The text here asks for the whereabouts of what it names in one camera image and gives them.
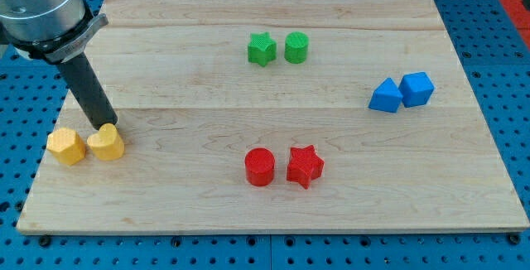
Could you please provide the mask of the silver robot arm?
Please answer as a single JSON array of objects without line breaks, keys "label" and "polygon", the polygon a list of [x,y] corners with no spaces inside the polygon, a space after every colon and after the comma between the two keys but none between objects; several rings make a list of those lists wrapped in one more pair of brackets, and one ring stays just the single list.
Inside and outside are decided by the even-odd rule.
[{"label": "silver robot arm", "polygon": [[115,113],[89,59],[88,42],[108,25],[85,0],[1,0],[1,43],[57,67],[96,129],[115,124]]}]

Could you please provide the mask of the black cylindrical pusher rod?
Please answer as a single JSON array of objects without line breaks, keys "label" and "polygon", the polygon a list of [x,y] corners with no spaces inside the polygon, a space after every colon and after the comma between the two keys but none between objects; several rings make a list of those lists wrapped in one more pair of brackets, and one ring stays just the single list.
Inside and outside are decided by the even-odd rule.
[{"label": "black cylindrical pusher rod", "polygon": [[118,115],[84,53],[58,64],[57,69],[96,130],[104,124],[115,125],[117,123]]}]

